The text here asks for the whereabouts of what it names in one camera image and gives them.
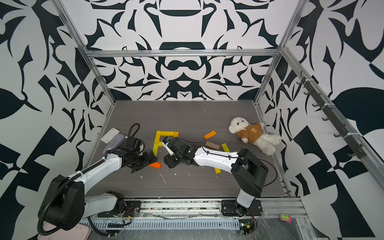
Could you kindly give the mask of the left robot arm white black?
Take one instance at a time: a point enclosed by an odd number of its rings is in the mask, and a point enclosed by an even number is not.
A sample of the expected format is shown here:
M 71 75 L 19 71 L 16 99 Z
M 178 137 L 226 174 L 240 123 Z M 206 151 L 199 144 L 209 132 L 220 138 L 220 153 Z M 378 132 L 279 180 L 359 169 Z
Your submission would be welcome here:
M 124 196 L 109 191 L 88 197 L 87 193 L 105 177 L 124 167 L 135 173 L 158 161 L 153 152 L 146 152 L 144 141 L 136 138 L 136 131 L 128 135 L 110 130 L 105 136 L 107 146 L 103 157 L 75 174 L 54 178 L 38 213 L 37 230 L 40 236 L 48 236 L 59 230 L 71 230 L 80 220 L 109 213 L 122 215 L 126 204 Z

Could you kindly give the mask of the pink tray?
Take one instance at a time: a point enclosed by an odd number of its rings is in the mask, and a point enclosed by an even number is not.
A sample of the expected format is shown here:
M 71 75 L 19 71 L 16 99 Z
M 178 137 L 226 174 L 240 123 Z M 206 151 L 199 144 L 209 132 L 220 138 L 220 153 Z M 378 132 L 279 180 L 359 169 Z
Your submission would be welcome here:
M 60 229 L 57 232 L 48 236 L 38 235 L 37 239 L 38 240 L 87 240 L 90 233 L 91 233 L 90 227 L 77 224 L 71 230 L 65 231 Z

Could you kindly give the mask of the grey hook rail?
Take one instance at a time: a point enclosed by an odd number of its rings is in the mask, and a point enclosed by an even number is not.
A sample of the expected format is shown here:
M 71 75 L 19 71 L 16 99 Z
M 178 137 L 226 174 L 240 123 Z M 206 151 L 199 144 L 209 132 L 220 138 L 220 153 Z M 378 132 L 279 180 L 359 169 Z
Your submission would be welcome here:
M 343 138 L 347 145 L 352 150 L 352 154 L 348 154 L 350 157 L 357 157 L 363 159 L 367 156 L 364 145 L 361 140 L 359 140 L 360 134 L 350 126 L 347 119 L 337 108 L 337 106 L 330 100 L 326 93 L 319 87 L 317 82 L 314 79 L 307 79 L 302 77 L 299 85 L 305 87 L 307 92 L 305 95 L 310 95 L 314 100 L 314 108 L 319 108 L 326 115 L 323 118 L 323 121 L 329 121 L 337 130 L 337 133 L 334 134 L 336 138 Z

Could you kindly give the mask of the natural wood block right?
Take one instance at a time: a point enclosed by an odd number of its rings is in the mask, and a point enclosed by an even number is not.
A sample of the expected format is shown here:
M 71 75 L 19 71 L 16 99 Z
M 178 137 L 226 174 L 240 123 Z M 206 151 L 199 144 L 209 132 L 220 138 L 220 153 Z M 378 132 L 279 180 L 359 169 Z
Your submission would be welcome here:
M 214 144 L 214 143 L 211 143 L 211 142 L 209 142 L 209 141 L 206 141 L 205 146 L 206 146 L 208 149 L 211 149 L 211 150 L 216 150 L 216 151 L 219 151 L 219 150 L 220 150 L 220 146 L 219 146 L 219 145 Z

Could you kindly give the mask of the white small device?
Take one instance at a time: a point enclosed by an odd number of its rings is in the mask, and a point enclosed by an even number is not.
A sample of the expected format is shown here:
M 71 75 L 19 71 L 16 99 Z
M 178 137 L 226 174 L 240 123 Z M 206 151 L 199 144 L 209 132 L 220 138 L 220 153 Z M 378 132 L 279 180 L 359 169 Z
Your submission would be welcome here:
M 120 133 L 119 130 L 117 130 L 116 128 L 111 128 L 108 132 L 106 132 L 102 138 L 101 138 L 101 141 L 103 143 L 106 143 L 108 144 L 116 135 L 118 135 Z

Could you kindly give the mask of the white teddy bear brown shirt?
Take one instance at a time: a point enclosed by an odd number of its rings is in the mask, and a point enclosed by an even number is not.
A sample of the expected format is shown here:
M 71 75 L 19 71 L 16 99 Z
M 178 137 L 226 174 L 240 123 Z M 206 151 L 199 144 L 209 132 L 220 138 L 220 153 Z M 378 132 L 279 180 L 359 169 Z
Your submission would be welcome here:
M 257 123 L 251 125 L 245 118 L 235 117 L 228 127 L 231 134 L 235 134 L 245 144 L 256 146 L 262 153 L 272 156 L 276 148 L 282 142 L 278 134 L 266 134 L 263 132 L 264 125 Z

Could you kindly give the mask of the orange block far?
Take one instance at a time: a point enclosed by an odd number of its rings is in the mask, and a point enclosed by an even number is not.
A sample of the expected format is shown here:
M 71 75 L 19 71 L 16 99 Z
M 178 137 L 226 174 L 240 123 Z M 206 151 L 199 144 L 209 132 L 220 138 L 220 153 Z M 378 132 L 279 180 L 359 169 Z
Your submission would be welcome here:
M 204 138 L 205 138 L 205 140 L 208 140 L 208 139 L 214 137 L 216 134 L 217 134 L 216 131 L 211 131 L 208 134 L 204 135 Z

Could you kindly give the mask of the green circuit board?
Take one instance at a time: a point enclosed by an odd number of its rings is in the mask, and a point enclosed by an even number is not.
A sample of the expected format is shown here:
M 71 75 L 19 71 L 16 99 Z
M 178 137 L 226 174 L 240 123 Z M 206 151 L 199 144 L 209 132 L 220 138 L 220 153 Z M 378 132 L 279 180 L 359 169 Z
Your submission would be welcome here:
M 240 234 L 249 235 L 257 228 L 257 221 L 255 218 L 251 219 L 240 219 Z

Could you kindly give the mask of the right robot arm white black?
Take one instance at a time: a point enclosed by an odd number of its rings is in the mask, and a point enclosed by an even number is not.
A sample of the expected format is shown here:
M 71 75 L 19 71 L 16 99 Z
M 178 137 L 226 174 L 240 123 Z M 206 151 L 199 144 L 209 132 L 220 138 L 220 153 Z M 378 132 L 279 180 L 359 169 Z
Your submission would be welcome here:
M 240 186 L 237 204 L 242 208 L 250 208 L 254 199 L 261 196 L 269 169 L 248 149 L 221 152 L 203 146 L 190 146 L 179 138 L 169 137 L 163 139 L 162 146 L 169 153 L 164 157 L 164 162 L 170 169 L 184 163 L 231 173 Z

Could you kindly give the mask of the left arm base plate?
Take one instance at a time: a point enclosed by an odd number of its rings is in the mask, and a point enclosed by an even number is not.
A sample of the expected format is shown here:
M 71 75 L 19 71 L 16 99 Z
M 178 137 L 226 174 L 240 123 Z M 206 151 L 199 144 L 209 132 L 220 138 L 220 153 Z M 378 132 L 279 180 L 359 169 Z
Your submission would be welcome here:
M 115 207 L 109 212 L 102 212 L 97 214 L 99 218 L 112 218 L 112 217 L 134 217 L 135 214 L 140 213 L 141 201 L 118 201 Z

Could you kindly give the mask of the yellow block right short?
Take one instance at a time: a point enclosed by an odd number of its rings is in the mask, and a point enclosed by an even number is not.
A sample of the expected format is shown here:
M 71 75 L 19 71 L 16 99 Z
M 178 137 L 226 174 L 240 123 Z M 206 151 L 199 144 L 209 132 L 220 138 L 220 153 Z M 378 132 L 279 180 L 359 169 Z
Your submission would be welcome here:
M 222 148 L 223 148 L 224 152 L 226 152 L 226 153 L 229 153 L 229 152 L 230 152 L 230 150 L 229 150 L 227 144 L 225 144 L 225 143 L 222 144 Z

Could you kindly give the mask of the red orange block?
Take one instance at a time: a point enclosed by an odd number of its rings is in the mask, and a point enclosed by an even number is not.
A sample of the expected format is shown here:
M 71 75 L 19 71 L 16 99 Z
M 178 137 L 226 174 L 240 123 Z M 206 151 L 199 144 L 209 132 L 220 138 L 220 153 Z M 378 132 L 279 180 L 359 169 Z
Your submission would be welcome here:
M 149 166 L 152 167 L 152 168 L 160 169 L 162 167 L 162 164 L 156 162 L 156 163 L 150 164 Z

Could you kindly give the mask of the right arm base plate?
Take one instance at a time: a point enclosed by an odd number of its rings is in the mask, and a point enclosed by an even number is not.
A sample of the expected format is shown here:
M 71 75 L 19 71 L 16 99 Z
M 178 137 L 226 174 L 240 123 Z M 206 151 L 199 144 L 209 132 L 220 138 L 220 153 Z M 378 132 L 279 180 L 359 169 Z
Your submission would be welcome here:
M 249 208 L 245 208 L 237 203 L 236 200 L 222 200 L 221 213 L 224 217 L 260 217 L 263 214 L 263 208 L 259 200 L 253 200 Z

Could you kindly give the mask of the aluminium front rail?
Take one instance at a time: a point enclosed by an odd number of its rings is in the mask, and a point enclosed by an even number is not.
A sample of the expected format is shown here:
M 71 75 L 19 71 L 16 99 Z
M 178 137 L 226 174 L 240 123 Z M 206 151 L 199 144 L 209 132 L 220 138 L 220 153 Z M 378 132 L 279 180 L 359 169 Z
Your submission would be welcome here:
M 218 217 L 221 213 L 222 200 L 226 199 L 124 199 L 124 201 L 141 201 L 141 209 L 136 217 L 154 218 L 194 218 L 194 217 Z M 281 214 L 293 218 L 306 218 L 307 211 L 299 198 L 259 198 L 263 214 L 268 218 L 279 217 Z

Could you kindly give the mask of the pink green small gadget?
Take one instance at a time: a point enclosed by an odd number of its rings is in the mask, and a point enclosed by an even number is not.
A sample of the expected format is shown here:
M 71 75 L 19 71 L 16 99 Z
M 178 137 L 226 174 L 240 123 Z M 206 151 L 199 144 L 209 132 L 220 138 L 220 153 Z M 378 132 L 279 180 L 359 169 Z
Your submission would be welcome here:
M 280 219 L 282 222 L 292 223 L 292 217 L 289 215 L 281 214 Z

